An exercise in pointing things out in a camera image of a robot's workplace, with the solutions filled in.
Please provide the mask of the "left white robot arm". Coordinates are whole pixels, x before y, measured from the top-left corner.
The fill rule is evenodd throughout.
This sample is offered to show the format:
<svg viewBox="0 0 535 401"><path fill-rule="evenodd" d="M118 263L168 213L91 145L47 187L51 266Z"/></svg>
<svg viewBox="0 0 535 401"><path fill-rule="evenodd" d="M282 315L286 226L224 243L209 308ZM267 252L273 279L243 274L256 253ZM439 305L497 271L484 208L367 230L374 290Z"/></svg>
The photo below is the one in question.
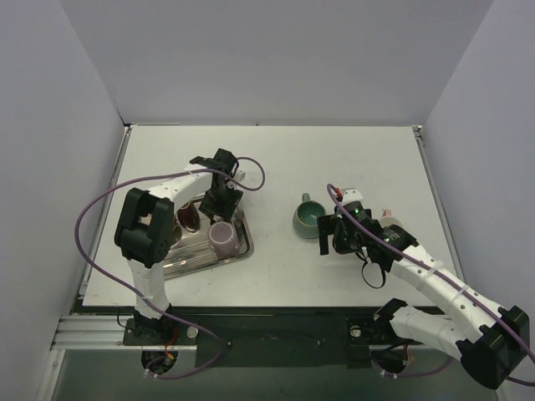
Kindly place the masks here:
<svg viewBox="0 0 535 401"><path fill-rule="evenodd" d="M239 163L230 151L219 149L212 158L190 160L185 174L163 180L147 190L130 189L120 212L115 244L128 261L135 289L135 319L144 321L142 333L152 343L167 341L171 321L163 317L170 307L162 262L173 245L175 217L188 201L204 195L200 212L208 218L229 222L243 192L230 188Z"/></svg>

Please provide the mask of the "mauve cylindrical mug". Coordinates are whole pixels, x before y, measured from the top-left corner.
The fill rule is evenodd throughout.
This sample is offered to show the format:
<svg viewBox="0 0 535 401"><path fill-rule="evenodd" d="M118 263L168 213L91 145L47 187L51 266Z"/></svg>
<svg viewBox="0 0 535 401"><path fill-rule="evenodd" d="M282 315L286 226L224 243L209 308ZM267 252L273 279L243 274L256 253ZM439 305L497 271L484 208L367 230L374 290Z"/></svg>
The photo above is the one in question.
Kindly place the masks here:
<svg viewBox="0 0 535 401"><path fill-rule="evenodd" d="M239 251L239 239L235 226L230 222L218 221L207 232L209 246L218 259L235 256Z"/></svg>

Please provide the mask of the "small brown mug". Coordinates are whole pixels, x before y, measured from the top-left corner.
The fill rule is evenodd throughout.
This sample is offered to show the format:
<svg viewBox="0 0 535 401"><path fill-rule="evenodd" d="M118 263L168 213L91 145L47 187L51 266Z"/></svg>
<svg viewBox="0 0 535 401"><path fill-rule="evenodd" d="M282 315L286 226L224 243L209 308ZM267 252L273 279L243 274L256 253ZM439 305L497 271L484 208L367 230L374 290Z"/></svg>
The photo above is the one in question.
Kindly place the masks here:
<svg viewBox="0 0 535 401"><path fill-rule="evenodd" d="M187 202L177 211L176 219L181 227L189 232L197 232L201 229L199 213L192 201Z"/></svg>

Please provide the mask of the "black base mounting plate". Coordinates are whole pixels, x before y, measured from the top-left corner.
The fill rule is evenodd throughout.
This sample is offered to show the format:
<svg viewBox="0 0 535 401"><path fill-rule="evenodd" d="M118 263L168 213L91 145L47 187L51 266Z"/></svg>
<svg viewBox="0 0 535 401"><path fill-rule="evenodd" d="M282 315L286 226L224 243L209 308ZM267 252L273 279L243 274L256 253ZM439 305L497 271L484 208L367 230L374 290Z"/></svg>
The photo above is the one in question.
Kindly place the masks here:
<svg viewBox="0 0 535 401"><path fill-rule="evenodd" d="M403 367L411 341L373 319L374 307L171 307L177 321L142 322L133 307L84 307L81 316L114 317L126 347L141 348L152 373L171 373L192 351L210 368Z"/></svg>

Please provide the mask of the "teal glazed mug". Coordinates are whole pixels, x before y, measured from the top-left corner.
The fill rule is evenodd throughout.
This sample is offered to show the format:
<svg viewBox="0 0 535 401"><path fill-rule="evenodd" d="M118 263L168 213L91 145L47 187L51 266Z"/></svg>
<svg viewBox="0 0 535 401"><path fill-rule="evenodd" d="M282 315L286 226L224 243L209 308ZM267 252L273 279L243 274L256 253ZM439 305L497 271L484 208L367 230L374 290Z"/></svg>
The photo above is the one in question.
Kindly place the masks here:
<svg viewBox="0 0 535 401"><path fill-rule="evenodd" d="M325 208L311 199L309 193L303 193L301 203L293 213L293 229L305 240L318 239L318 219L326 215Z"/></svg>

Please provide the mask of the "stainless steel tray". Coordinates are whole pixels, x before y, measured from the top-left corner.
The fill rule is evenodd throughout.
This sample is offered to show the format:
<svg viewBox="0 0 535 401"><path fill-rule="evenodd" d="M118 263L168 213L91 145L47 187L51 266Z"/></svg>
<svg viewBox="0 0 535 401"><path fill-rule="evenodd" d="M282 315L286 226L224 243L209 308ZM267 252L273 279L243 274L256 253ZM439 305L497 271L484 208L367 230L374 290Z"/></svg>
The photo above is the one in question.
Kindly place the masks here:
<svg viewBox="0 0 535 401"><path fill-rule="evenodd" d="M178 220L176 220L176 242L169 250L163 262L163 272L166 280L191 275L225 263L238 261L249 257L253 252L252 238L247 219L242 205L239 205L231 220L237 231L240 244L239 251L235 256L218 259L208 243L207 232L211 226L211 221L200 212L199 207L201 201L201 196L192 200L200 217L201 229L199 231L189 232L181 227Z"/></svg>

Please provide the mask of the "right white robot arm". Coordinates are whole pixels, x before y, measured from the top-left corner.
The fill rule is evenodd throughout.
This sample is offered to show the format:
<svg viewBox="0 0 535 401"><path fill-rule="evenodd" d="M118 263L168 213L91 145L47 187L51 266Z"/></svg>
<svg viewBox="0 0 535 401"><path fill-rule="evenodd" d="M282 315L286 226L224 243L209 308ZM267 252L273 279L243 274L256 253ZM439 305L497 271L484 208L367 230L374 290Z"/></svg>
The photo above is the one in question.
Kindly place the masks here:
<svg viewBox="0 0 535 401"><path fill-rule="evenodd" d="M318 219L321 254L356 254L410 284L442 312L422 312L393 298L374 315L374 334L384 341L410 339L458 360L480 385L497 389L527 356L528 315L493 302L452 275L392 216L374 219L360 202Z"/></svg>

